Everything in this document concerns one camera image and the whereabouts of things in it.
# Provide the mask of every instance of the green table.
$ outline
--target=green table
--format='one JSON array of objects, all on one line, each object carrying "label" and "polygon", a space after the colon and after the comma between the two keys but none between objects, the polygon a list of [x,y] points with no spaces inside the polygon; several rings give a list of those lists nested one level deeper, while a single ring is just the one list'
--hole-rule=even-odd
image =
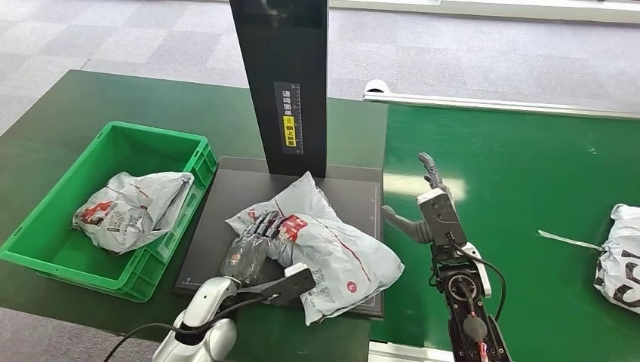
[{"label": "green table", "polygon": [[[419,216],[414,198],[426,189],[416,154],[435,158],[459,198],[469,239],[507,278],[500,326],[514,359],[635,359],[637,315],[609,304],[590,285],[597,253],[541,238],[536,230],[600,244],[611,207],[640,204],[633,182],[640,176],[640,150],[632,144],[640,123],[348,100],[329,100],[328,117],[329,163],[380,167],[384,160],[385,203],[406,216]],[[218,156],[263,157],[248,90],[69,72],[0,137],[0,240],[111,120],[202,134]],[[252,142],[240,143],[240,134]],[[114,333],[171,322],[189,301],[170,288],[193,226],[148,303],[0,262],[0,306]],[[365,361],[370,338],[450,349],[442,296],[427,285],[429,248],[390,227],[384,239],[406,265],[385,294],[385,321],[342,316],[305,327],[300,310],[250,307],[239,315],[232,357]],[[496,304],[497,298],[489,300],[488,309]]]}]

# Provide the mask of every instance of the red logo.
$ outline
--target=red logo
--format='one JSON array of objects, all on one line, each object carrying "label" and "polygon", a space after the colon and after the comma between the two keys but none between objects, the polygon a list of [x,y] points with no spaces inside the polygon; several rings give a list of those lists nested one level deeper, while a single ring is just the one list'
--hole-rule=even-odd
[{"label": "red logo", "polygon": [[256,221],[256,209],[251,208],[249,211],[247,211],[247,215],[253,220]]},{"label": "red logo", "polygon": [[282,231],[287,234],[287,238],[295,243],[298,239],[298,232],[309,224],[300,217],[291,215],[282,223]]},{"label": "red logo", "polygon": [[346,289],[351,293],[355,293],[356,291],[358,291],[358,287],[352,281],[346,284]]},{"label": "red logo", "polygon": [[80,220],[85,224],[99,225],[109,215],[109,207],[113,201],[100,202],[94,207],[87,207],[80,213]]}]

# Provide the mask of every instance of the green plastic crate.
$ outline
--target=green plastic crate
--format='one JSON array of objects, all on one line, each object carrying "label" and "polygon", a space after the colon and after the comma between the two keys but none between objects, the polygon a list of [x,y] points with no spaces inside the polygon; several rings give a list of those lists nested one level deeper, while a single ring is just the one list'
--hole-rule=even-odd
[{"label": "green plastic crate", "polygon": [[[110,122],[48,195],[0,247],[0,259],[49,278],[135,302],[149,300],[217,168],[207,139],[136,124]],[[119,172],[176,171],[195,177],[173,229],[122,255],[95,247],[72,230],[73,213]]]}]

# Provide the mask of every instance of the yellow label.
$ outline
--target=yellow label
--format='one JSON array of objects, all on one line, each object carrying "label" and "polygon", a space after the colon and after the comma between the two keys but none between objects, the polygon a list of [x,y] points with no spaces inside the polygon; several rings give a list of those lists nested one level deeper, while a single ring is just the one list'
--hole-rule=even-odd
[{"label": "yellow label", "polygon": [[296,146],[296,129],[294,127],[294,118],[290,115],[282,117],[282,124],[285,126],[285,145],[289,147]]}]

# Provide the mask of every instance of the white plastic bag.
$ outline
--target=white plastic bag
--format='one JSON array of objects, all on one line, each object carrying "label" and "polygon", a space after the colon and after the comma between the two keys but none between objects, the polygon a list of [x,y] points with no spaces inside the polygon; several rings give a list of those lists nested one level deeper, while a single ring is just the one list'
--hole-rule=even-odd
[{"label": "white plastic bag", "polygon": [[618,204],[602,245],[593,286],[616,305],[640,313],[640,208]]},{"label": "white plastic bag", "polygon": [[272,211],[278,211],[282,216],[304,213],[322,219],[340,221],[325,194],[315,185],[311,173],[307,171],[271,200],[247,207],[226,220],[226,223],[240,235],[258,217]]},{"label": "white plastic bag", "polygon": [[95,246],[126,253],[173,228],[192,183],[191,173],[118,173],[74,213],[72,226]]},{"label": "white plastic bag", "polygon": [[405,269],[391,249],[355,227],[301,213],[282,223],[268,256],[285,268],[303,262],[311,269],[317,285],[300,296],[307,326],[356,307]]}]

